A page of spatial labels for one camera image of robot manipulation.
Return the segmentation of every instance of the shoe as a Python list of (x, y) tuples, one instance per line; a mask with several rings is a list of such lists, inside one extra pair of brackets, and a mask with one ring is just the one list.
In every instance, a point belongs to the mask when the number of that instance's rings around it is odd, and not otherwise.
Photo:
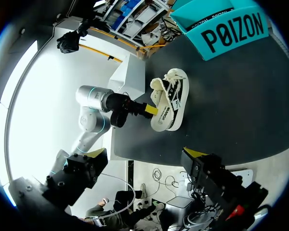
[(156, 211), (163, 210), (164, 208), (165, 208), (165, 205), (163, 203), (158, 203), (158, 205), (156, 206)]
[(151, 100), (158, 109), (158, 114), (151, 119), (152, 129), (176, 131), (182, 124), (189, 92), (187, 74), (178, 68), (171, 69), (164, 79), (154, 78), (150, 87), (153, 89)]
[(145, 184), (144, 184), (144, 183), (142, 183), (142, 184), (140, 185), (140, 191), (143, 192), (143, 193), (141, 194), (140, 199), (145, 199), (145, 198), (147, 198), (147, 196), (146, 196), (146, 187), (145, 187)]

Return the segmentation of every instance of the white pedestal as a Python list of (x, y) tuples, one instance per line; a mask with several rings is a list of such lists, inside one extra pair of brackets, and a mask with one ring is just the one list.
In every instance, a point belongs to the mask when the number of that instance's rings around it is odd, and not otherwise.
[(111, 76), (107, 88), (115, 93), (126, 92), (135, 100), (145, 93), (144, 78), (145, 61), (129, 54)]

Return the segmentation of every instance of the person's leg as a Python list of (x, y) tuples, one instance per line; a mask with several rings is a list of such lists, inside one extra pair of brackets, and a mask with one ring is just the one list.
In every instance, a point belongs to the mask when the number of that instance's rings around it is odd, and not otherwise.
[[(135, 191), (135, 193), (136, 198), (140, 199), (142, 191)], [(127, 206), (129, 200), (131, 200), (133, 197), (133, 191), (118, 191), (115, 198), (114, 209), (116, 211), (124, 209)]]
[(148, 208), (143, 208), (130, 214), (129, 225), (135, 225), (139, 220), (149, 216), (154, 210), (155, 206), (151, 205)]

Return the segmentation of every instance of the yellow tape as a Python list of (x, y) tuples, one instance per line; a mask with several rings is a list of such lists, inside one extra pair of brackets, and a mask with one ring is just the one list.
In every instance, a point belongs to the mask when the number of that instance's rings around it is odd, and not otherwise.
[(183, 149), (194, 158), (197, 158), (197, 157), (200, 157), (200, 156), (203, 156), (203, 155), (208, 155), (208, 154), (200, 153), (200, 152), (197, 152), (197, 151), (185, 148), (185, 147)]
[(97, 157), (99, 154), (101, 154), (103, 151), (104, 151), (104, 148), (101, 148), (101, 149), (99, 149), (99, 150), (96, 150), (96, 151), (87, 153), (86, 155), (87, 155), (88, 157), (95, 158), (95, 157)]
[(158, 109), (157, 108), (155, 108), (155, 107), (152, 107), (152, 106), (150, 106), (150, 105), (146, 105), (146, 107), (145, 107), (145, 111), (146, 112), (148, 112), (148, 113), (150, 113), (150, 114), (153, 114), (153, 115), (157, 115), (158, 114)]

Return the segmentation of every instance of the shoe sole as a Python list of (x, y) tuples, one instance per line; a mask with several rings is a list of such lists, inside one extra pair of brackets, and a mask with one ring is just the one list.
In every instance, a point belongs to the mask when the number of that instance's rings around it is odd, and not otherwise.
[(174, 68), (174, 69), (178, 71), (178, 75), (186, 78), (187, 81), (183, 80), (182, 95), (181, 95), (181, 100), (180, 100), (181, 107), (178, 109), (179, 111), (177, 113), (177, 116), (175, 118), (175, 121), (174, 121), (172, 127), (167, 129), (167, 131), (176, 131), (180, 128), (180, 126), (182, 124), (183, 116), (184, 116), (184, 110), (185, 110), (185, 105), (186, 105), (186, 101), (187, 101), (187, 96), (189, 93), (189, 81), (188, 81), (187, 74), (181, 69), (178, 69), (178, 68)]

